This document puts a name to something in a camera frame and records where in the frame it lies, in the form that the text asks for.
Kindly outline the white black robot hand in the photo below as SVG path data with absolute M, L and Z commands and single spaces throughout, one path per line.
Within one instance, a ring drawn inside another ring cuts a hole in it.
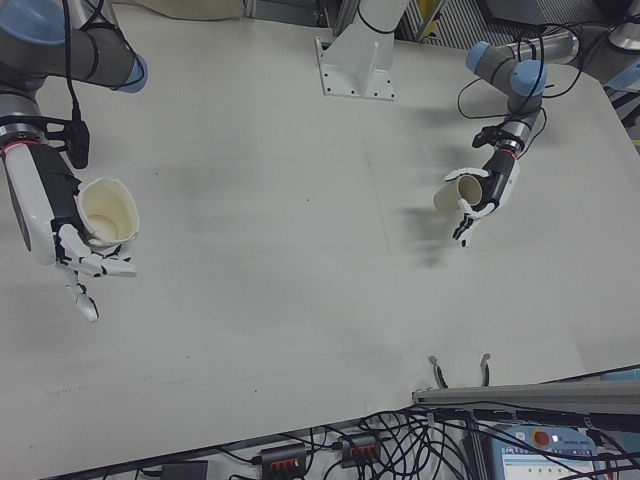
M 35 141 L 8 144 L 1 161 L 27 251 L 54 266 L 76 308 L 97 321 L 98 307 L 79 276 L 137 274 L 130 247 L 140 217 L 132 194 L 116 178 L 81 181 L 55 148 Z
M 451 183 L 463 177 L 471 177 L 479 183 L 480 199 L 470 202 L 466 198 L 457 201 L 463 217 L 452 234 L 462 247 L 467 247 L 474 229 L 484 218 L 504 206 L 518 179 L 520 166 L 516 153 L 508 148 L 497 148 L 491 158 L 481 167 L 465 167 L 451 171 L 444 177 Z

